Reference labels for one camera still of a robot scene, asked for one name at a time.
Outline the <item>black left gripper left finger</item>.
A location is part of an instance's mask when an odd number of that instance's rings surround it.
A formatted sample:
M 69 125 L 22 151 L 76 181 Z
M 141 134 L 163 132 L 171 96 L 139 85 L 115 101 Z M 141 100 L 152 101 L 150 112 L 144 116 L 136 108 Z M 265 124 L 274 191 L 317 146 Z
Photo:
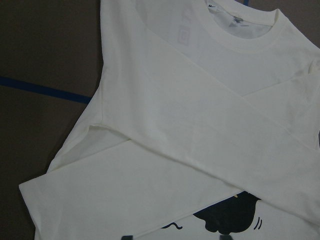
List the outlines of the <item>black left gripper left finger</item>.
M 124 235 L 121 237 L 121 240 L 133 240 L 133 236 L 132 235 Z

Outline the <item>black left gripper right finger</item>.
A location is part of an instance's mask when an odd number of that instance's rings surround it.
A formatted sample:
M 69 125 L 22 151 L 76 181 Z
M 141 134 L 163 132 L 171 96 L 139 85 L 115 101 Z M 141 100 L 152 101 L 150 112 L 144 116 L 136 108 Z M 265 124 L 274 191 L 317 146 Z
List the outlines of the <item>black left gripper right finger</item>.
M 219 240 L 233 240 L 233 237 L 229 234 L 221 234 Z

